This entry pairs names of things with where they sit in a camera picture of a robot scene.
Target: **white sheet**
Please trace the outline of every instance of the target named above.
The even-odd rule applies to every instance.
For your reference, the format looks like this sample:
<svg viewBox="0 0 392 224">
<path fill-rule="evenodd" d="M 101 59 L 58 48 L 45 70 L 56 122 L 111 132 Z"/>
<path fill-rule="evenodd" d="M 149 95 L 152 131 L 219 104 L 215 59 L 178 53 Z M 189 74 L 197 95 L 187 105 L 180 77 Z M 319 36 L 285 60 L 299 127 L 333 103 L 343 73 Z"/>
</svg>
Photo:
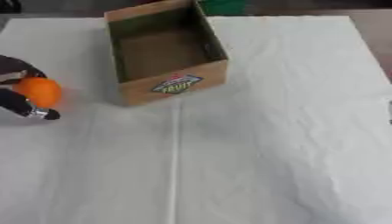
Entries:
<svg viewBox="0 0 392 224">
<path fill-rule="evenodd" d="M 11 20 L 0 53 L 65 100 L 0 111 L 0 223 L 390 224 L 390 86 L 349 18 L 210 21 L 226 85 L 121 108 L 102 19 Z"/>
</svg>

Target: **table surface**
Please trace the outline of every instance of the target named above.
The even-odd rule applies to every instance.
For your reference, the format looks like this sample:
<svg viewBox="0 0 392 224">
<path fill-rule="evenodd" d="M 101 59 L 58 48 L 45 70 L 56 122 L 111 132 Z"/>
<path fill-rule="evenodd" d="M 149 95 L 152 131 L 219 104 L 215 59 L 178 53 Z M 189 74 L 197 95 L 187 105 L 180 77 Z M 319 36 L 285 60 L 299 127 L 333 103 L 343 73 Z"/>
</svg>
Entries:
<svg viewBox="0 0 392 224">
<path fill-rule="evenodd" d="M 98 18 L 99 12 L 90 13 L 46 13 L 0 15 L 0 31 L 10 18 Z M 392 79 L 392 9 L 386 10 L 260 10 L 249 8 L 246 16 L 301 16 L 301 15 L 331 15 L 349 16 L 367 42 L 370 50 L 379 61 L 381 67 Z"/>
</svg>

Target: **orange fruit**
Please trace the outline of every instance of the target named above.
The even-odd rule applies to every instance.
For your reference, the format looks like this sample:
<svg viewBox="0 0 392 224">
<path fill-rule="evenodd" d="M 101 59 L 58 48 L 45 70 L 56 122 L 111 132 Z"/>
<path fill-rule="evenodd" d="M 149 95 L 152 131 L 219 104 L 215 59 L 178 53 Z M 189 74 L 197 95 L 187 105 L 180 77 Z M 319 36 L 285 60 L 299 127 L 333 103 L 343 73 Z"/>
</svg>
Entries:
<svg viewBox="0 0 392 224">
<path fill-rule="evenodd" d="M 61 98 L 59 84 L 47 78 L 24 78 L 13 87 L 13 90 L 41 108 L 50 108 Z"/>
</svg>

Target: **printed logo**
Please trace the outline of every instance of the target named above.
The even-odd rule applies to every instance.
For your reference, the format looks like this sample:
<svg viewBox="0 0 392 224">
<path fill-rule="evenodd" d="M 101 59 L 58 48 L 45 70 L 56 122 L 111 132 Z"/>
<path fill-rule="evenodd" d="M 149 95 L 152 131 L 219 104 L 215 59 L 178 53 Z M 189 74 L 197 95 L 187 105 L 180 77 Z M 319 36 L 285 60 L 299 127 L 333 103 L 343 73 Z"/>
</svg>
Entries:
<svg viewBox="0 0 392 224">
<path fill-rule="evenodd" d="M 196 77 L 190 74 L 173 75 L 169 80 L 162 82 L 152 89 L 152 92 L 159 92 L 163 94 L 177 95 L 186 91 L 189 87 L 202 81 L 203 78 Z"/>
</svg>

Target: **open cardboard box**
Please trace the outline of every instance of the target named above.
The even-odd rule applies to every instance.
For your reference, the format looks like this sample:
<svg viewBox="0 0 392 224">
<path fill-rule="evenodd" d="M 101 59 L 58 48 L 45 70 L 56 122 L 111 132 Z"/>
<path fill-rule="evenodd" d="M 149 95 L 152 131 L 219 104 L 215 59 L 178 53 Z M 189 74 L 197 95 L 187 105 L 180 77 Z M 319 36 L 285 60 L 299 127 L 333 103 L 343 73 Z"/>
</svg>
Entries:
<svg viewBox="0 0 392 224">
<path fill-rule="evenodd" d="M 110 11 L 105 18 L 129 105 L 225 81 L 228 57 L 196 2 L 166 0 Z"/>
</svg>

